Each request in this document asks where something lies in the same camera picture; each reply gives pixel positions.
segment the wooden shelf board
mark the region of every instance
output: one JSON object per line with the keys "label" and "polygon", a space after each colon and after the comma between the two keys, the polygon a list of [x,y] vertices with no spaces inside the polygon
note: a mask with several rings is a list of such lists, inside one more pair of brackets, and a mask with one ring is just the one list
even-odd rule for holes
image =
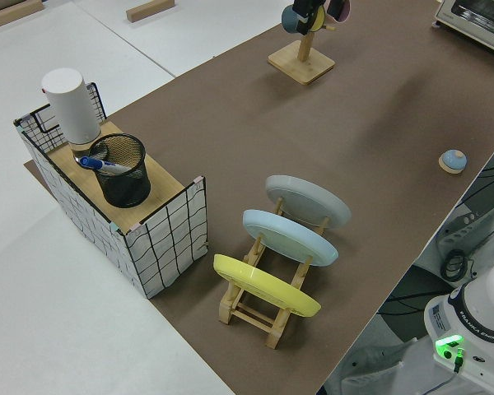
{"label": "wooden shelf board", "polygon": [[[112,133],[122,132],[110,121],[101,124],[101,134],[103,136]],[[150,179],[150,194],[138,206],[117,208],[105,200],[95,173],[92,170],[83,169],[75,162],[68,144],[63,144],[52,150],[48,156],[124,234],[127,234],[132,226],[152,214],[157,208],[184,189],[179,181],[147,155],[145,166]]]}

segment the cup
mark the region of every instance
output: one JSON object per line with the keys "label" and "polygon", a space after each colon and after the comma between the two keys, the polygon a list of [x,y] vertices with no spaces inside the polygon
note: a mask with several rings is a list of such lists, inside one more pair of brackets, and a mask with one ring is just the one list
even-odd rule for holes
{"label": "cup", "polygon": [[142,203],[150,193],[150,180],[145,166],[145,147],[135,136],[109,134],[90,147],[90,157],[125,166],[120,174],[108,170],[93,170],[106,201],[112,206],[129,208]]}

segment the wooden mug stand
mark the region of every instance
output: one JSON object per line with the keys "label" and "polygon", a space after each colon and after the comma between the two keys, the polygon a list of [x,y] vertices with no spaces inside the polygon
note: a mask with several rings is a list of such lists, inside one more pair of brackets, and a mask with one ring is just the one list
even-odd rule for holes
{"label": "wooden mug stand", "polygon": [[[277,200],[277,205],[274,213],[282,215],[282,202],[280,197]],[[325,227],[328,225],[329,219],[326,218],[324,223],[315,229],[315,233],[322,235]],[[261,243],[261,237],[259,236],[251,247],[249,253],[244,256],[243,262],[250,266],[256,267],[260,258],[265,251],[265,245]],[[296,289],[300,289],[304,283],[305,275],[307,274],[312,258],[307,259],[304,263],[299,263],[296,269],[295,276],[292,279],[291,285]],[[223,295],[220,301],[219,307],[219,319],[221,322],[228,324],[231,321],[232,316],[243,319],[247,323],[254,325],[255,327],[262,329],[268,333],[265,345],[270,348],[276,348],[280,337],[283,334],[287,325],[287,320],[291,315],[289,309],[279,309],[276,318],[270,318],[259,311],[250,308],[246,304],[241,302],[241,298],[244,294],[244,290],[234,284],[233,281],[229,281],[226,293]]]}
{"label": "wooden mug stand", "polygon": [[294,41],[269,55],[269,63],[300,84],[309,85],[335,65],[332,59],[311,48],[314,37],[315,33],[308,31],[302,40]]}

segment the blue marker cap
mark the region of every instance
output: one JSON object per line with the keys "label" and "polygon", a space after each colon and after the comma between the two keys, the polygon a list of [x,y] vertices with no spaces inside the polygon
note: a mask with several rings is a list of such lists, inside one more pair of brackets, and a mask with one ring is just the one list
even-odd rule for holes
{"label": "blue marker cap", "polygon": [[100,168],[102,168],[102,160],[91,158],[89,156],[83,156],[79,160],[79,163],[82,167],[86,167],[87,169],[99,170]]}

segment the white plate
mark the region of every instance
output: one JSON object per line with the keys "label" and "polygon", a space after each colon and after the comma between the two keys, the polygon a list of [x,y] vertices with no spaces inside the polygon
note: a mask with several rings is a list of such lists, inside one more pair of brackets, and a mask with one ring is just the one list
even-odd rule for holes
{"label": "white plate", "polygon": [[326,239],[283,216],[260,210],[244,211],[244,227],[255,239],[281,255],[304,263],[312,257],[312,266],[328,266],[338,251]]}
{"label": "white plate", "polygon": [[265,181],[269,199],[277,202],[283,198],[282,210],[293,219],[320,226],[326,217],[326,228],[338,228],[346,224],[352,212],[346,203],[330,191],[290,175],[272,175]]}

